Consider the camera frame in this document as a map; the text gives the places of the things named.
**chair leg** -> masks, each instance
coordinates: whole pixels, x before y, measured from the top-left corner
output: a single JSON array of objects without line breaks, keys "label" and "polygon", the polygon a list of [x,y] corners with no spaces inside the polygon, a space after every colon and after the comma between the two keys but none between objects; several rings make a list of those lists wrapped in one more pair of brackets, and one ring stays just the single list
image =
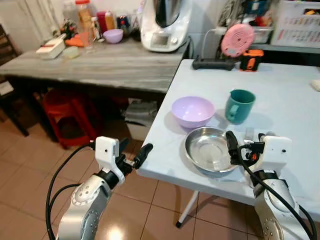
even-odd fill
[{"label": "chair leg", "polygon": [[29,132],[21,125],[21,123],[18,121],[16,115],[14,114],[14,112],[12,111],[12,107],[9,106],[6,103],[3,103],[1,105],[4,113],[8,116],[8,118],[10,118],[10,120],[13,122],[13,124],[16,126],[17,129],[19,129],[19,131],[25,136],[29,136]]},{"label": "chair leg", "polygon": [[199,195],[199,191],[194,191],[192,197],[190,198],[188,204],[186,205],[185,209],[183,210],[182,215],[180,216],[179,220],[176,222],[175,226],[177,228],[180,228],[182,223],[184,222],[186,216],[190,212],[192,206],[194,205],[195,201],[197,200],[197,197]]}]

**tiled floor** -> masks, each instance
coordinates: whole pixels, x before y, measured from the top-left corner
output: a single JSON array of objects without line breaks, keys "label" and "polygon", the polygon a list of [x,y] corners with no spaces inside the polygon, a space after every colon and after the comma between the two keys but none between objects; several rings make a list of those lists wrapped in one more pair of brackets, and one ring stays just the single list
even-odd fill
[{"label": "tiled floor", "polygon": [[[37,124],[23,137],[9,120],[0,123],[0,240],[47,240],[45,199],[52,174],[72,152],[51,142]],[[122,138],[128,130],[110,127],[106,135]],[[125,150],[132,158],[142,142]],[[54,190],[81,183],[97,172],[86,149],[61,171]],[[57,232],[72,189],[55,202],[51,222]],[[100,219],[96,240],[260,240],[261,227],[251,206],[201,193],[181,229],[175,224],[193,191],[151,178],[129,175]]]}]

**green cup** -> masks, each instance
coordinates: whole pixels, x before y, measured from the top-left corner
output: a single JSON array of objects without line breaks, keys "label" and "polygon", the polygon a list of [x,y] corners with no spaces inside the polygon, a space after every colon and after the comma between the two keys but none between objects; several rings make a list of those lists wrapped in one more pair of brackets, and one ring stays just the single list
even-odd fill
[{"label": "green cup", "polygon": [[247,90],[236,89],[230,92],[225,106],[225,117],[233,124],[241,124],[248,117],[256,96]]}]

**stainless steel bowl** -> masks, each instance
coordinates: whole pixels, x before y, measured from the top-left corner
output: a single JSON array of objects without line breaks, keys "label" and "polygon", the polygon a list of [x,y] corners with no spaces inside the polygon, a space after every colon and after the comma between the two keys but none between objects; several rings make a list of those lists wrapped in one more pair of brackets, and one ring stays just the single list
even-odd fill
[{"label": "stainless steel bowl", "polygon": [[210,172],[228,172],[236,168],[230,164],[227,140],[222,130],[200,127],[185,139],[187,157],[199,168]]}]

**small purple bowl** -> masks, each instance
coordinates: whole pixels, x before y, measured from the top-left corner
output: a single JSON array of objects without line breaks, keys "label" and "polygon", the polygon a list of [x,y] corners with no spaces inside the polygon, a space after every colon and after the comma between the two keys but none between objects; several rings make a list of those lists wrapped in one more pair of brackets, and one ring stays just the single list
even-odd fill
[{"label": "small purple bowl", "polygon": [[105,31],[103,33],[103,36],[108,43],[117,44],[122,40],[124,36],[124,31],[122,29],[111,29]]},{"label": "small purple bowl", "polygon": [[171,112],[181,126],[195,129],[209,122],[215,114],[215,106],[199,96],[184,96],[172,104]]}]

